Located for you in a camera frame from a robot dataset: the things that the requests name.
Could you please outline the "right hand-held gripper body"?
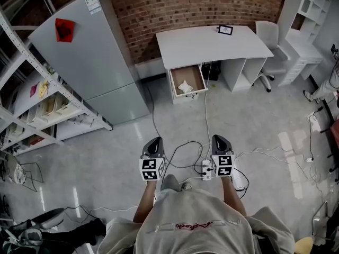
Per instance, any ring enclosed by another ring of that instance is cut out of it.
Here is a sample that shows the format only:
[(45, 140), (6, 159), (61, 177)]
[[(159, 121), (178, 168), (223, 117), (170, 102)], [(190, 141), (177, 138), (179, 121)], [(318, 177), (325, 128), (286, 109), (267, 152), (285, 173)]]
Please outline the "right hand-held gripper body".
[(235, 156), (231, 152), (211, 155), (211, 166), (217, 177), (230, 177), (235, 163)]

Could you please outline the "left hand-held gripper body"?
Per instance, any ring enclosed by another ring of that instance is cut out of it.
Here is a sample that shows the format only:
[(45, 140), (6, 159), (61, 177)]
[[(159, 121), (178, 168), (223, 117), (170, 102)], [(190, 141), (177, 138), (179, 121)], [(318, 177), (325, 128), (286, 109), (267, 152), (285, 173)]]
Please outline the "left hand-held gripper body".
[(161, 156), (142, 155), (139, 159), (139, 170), (143, 181), (158, 181), (165, 171), (165, 158)]

